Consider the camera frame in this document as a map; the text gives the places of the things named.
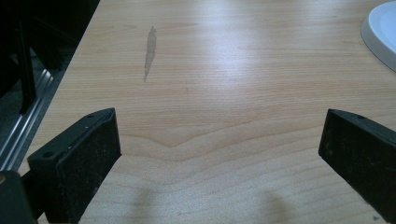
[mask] dark floor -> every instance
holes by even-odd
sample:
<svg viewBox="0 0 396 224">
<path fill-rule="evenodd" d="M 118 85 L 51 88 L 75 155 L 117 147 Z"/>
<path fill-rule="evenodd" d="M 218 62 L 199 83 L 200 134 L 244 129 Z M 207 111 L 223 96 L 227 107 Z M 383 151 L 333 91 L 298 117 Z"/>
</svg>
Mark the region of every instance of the dark floor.
<svg viewBox="0 0 396 224">
<path fill-rule="evenodd" d="M 2 164 L 0 170 L 18 170 L 20 167 L 52 97 L 64 76 L 64 71 L 70 63 L 73 52 L 73 50 L 63 52 L 64 63 L 61 70 L 49 71 L 45 69 L 35 53 L 31 52 L 37 88 L 36 106 L 31 107 L 34 107 L 35 111 L 30 108 L 24 115 L 19 113 L 22 103 L 20 81 L 0 98 L 0 165 Z"/>
</svg>

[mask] black object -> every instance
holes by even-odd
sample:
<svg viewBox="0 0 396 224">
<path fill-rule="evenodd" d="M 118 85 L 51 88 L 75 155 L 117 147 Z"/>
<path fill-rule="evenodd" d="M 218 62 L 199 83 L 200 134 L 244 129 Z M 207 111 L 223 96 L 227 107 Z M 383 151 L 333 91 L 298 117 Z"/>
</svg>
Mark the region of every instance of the black object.
<svg viewBox="0 0 396 224">
<path fill-rule="evenodd" d="M 318 153 L 387 222 L 396 223 L 396 132 L 329 109 Z"/>
<path fill-rule="evenodd" d="M 119 157 L 114 108 L 80 119 L 27 159 L 22 181 L 0 172 L 0 223 L 32 223 L 43 212 L 52 223 L 77 223 Z"/>
</svg>

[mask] white plate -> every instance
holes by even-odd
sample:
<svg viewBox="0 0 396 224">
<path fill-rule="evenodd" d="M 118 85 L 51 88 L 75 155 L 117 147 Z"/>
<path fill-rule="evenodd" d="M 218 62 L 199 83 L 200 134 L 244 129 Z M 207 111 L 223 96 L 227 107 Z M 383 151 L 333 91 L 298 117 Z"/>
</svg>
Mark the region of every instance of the white plate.
<svg viewBox="0 0 396 224">
<path fill-rule="evenodd" d="M 396 1 L 370 12 L 361 26 L 361 37 L 373 54 L 396 72 Z"/>
</svg>

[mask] dark stain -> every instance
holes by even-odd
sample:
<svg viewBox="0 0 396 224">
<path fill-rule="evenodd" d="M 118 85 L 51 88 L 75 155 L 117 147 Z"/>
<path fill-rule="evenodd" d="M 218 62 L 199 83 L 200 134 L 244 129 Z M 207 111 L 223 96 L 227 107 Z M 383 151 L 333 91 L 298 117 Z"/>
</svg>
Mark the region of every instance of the dark stain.
<svg viewBox="0 0 396 224">
<path fill-rule="evenodd" d="M 145 81 L 148 78 L 149 69 L 155 57 L 155 48 L 157 47 L 157 36 L 155 35 L 155 32 L 157 31 L 152 26 L 151 31 L 148 33 L 148 49 L 146 52 L 145 77 L 144 77 Z"/>
</svg>

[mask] wooden table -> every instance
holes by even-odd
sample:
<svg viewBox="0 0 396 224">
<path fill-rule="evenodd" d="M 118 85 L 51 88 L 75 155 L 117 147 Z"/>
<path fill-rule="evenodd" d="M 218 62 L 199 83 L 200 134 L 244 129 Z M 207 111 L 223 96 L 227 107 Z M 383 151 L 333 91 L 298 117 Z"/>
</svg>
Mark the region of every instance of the wooden table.
<svg viewBox="0 0 396 224">
<path fill-rule="evenodd" d="M 384 2 L 103 0 L 28 155 L 115 107 L 123 155 L 81 223 L 384 223 L 318 155 L 328 108 L 396 128 L 360 33 Z"/>
</svg>

